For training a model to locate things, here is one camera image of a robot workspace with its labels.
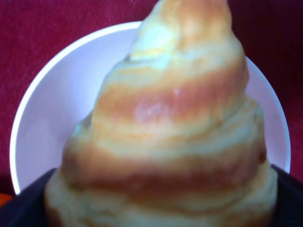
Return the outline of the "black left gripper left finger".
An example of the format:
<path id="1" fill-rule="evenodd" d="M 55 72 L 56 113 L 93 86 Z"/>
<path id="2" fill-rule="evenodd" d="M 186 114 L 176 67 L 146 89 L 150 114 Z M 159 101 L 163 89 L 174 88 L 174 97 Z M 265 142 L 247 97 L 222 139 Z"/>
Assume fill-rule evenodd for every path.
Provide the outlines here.
<path id="1" fill-rule="evenodd" d="M 55 191 L 57 169 L 53 168 L 35 180 L 0 209 L 2 227 L 60 227 Z"/>

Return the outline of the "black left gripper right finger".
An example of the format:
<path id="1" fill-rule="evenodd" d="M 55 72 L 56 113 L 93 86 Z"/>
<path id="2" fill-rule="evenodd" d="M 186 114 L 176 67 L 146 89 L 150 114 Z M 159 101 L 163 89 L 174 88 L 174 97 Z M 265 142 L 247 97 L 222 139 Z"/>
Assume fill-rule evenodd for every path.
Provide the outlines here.
<path id="1" fill-rule="evenodd" d="M 278 174 L 277 204 L 271 227 L 303 226 L 303 183 L 276 165 Z"/>

